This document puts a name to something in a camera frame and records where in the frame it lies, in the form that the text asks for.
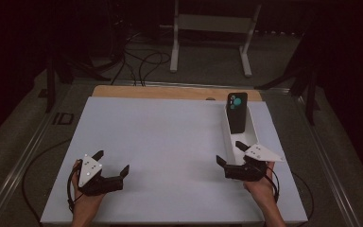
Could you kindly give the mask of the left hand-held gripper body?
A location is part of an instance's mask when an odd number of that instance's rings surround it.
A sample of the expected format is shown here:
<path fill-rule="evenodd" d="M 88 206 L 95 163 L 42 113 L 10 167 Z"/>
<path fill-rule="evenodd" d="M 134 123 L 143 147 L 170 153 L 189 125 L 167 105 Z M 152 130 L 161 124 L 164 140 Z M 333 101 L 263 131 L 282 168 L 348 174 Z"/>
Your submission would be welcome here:
<path fill-rule="evenodd" d="M 94 160 L 92 156 L 84 155 L 78 173 L 78 189 L 86 196 L 98 196 L 123 189 L 123 180 L 120 176 L 105 178 L 101 175 L 103 165 Z"/>

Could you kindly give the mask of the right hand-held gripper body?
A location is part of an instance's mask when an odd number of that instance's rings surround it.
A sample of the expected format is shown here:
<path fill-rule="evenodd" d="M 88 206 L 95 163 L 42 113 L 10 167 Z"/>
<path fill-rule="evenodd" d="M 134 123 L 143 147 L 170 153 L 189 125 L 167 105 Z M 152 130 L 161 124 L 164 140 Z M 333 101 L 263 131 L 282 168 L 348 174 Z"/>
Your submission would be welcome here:
<path fill-rule="evenodd" d="M 284 158 L 260 144 L 246 150 L 245 163 L 241 166 L 224 166 L 225 177 L 245 182 L 258 182 L 267 175 L 268 162 L 282 162 Z"/>

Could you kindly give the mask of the white plastic bin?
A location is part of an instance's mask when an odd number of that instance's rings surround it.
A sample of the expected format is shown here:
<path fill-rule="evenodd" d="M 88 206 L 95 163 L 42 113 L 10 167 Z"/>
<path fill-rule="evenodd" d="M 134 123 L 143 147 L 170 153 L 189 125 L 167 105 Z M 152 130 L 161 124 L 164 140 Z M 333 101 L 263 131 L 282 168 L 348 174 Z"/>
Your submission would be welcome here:
<path fill-rule="evenodd" d="M 252 123 L 250 108 L 246 108 L 246 123 L 244 132 L 231 134 L 229 120 L 226 113 L 222 118 L 222 129 L 227 163 L 229 165 L 236 166 L 243 165 L 245 163 L 245 153 L 235 145 L 235 142 L 240 141 L 248 147 L 258 142 Z"/>

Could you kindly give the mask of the black phone case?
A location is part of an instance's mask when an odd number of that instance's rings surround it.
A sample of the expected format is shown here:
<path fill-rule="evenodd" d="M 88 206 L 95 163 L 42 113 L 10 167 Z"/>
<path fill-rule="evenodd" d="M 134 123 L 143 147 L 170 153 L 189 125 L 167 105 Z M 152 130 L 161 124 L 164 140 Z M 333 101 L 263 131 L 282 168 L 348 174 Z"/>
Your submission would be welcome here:
<path fill-rule="evenodd" d="M 237 96 L 242 99 L 242 103 L 236 109 L 230 108 L 231 96 Z M 247 93 L 229 93 L 226 105 L 226 113 L 228 117 L 229 127 L 231 134 L 243 133 L 246 126 L 247 116 Z"/>

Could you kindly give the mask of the person's left hand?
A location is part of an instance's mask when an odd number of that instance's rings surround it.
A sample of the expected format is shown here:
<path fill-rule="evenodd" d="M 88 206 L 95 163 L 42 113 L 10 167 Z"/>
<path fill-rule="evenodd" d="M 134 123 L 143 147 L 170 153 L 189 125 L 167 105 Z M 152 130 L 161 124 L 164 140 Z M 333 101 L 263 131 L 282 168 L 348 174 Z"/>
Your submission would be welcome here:
<path fill-rule="evenodd" d="M 94 218 L 97 213 L 104 194 L 98 196 L 85 196 L 78 189 L 78 175 L 77 173 L 72 174 L 71 179 L 72 186 L 74 188 L 74 209 L 73 215 L 81 216 L 82 218 Z"/>

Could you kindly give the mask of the person's right hand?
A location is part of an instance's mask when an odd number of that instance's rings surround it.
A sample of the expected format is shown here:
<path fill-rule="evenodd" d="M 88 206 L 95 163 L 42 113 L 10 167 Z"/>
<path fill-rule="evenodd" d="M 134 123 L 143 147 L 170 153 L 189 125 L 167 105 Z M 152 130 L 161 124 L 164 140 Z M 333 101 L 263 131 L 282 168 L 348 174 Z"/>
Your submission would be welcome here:
<path fill-rule="evenodd" d="M 249 191 L 263 211 L 269 211 L 276 207 L 276 202 L 273 196 L 272 170 L 273 162 L 268 162 L 267 175 L 258 182 L 243 182 L 244 188 Z"/>

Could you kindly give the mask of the black metal stand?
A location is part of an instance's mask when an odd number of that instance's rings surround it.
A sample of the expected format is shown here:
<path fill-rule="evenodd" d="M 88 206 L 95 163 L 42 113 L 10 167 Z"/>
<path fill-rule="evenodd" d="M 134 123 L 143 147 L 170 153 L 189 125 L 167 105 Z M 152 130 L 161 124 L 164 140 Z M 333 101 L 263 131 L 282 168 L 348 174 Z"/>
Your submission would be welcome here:
<path fill-rule="evenodd" d="M 76 61 L 65 54 L 59 54 L 57 57 L 48 56 L 46 59 L 46 88 L 42 92 L 43 97 L 46 98 L 45 112 L 47 114 L 53 110 L 56 103 L 56 76 L 59 76 L 63 83 L 71 84 L 75 78 L 71 73 L 72 68 L 81 71 L 88 78 L 109 81 L 108 78 L 99 75 L 93 66 Z"/>
<path fill-rule="evenodd" d="M 294 79 L 289 93 L 292 96 L 301 96 L 303 92 L 306 92 L 305 116 L 308 122 L 314 125 L 313 112 L 321 55 L 322 47 L 318 38 L 309 31 L 305 32 L 283 74 L 265 84 L 255 86 L 255 89 L 268 90 L 282 82 Z"/>

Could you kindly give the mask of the wooden table board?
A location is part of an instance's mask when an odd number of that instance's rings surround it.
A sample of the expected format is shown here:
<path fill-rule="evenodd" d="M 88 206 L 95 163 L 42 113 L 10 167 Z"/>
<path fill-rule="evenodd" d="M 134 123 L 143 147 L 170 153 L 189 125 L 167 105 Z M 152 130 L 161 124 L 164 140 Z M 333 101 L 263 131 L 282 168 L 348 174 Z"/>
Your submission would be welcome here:
<path fill-rule="evenodd" d="M 155 86 L 111 86 L 98 85 L 94 88 L 94 97 L 130 97 L 189 100 L 226 100 L 229 93 L 243 93 L 241 89 L 193 88 L 193 87 L 155 87 Z M 248 101 L 262 101 L 260 93 L 246 90 Z"/>

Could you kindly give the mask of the white metal stand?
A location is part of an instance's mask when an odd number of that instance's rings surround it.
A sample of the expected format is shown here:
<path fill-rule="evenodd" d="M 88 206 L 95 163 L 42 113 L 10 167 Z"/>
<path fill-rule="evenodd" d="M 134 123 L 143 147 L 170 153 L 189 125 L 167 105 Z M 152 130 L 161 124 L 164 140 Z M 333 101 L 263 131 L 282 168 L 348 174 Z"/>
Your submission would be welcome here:
<path fill-rule="evenodd" d="M 179 6 L 180 0 L 174 0 L 173 46 L 170 59 L 170 71 L 172 73 L 178 71 L 180 52 L 179 31 L 195 30 L 245 34 L 246 41 L 239 46 L 239 55 L 245 77 L 250 78 L 252 76 L 248 49 L 261 11 L 261 5 L 256 5 L 252 16 L 248 18 L 184 14 L 180 13 Z"/>

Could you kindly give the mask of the metal floor rail frame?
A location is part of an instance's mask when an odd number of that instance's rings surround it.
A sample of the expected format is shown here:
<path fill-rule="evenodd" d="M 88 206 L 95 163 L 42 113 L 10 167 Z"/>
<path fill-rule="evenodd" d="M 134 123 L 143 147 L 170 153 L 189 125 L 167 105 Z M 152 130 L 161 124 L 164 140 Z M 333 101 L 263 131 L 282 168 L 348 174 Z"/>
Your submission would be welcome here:
<path fill-rule="evenodd" d="M 78 119 L 97 84 L 62 85 L 51 113 L 36 91 L 30 92 L 0 128 L 0 226 L 36 227 L 34 216 L 46 203 L 50 187 L 74 134 L 75 124 L 60 125 L 59 115 Z M 149 84 L 155 87 L 222 88 Z M 303 112 L 303 99 L 285 89 L 259 92 L 271 112 L 293 178 L 299 187 L 309 227 L 361 227 L 354 201 L 338 173 L 344 165 L 331 151 L 344 146 L 334 142 L 335 124 L 311 125 Z"/>

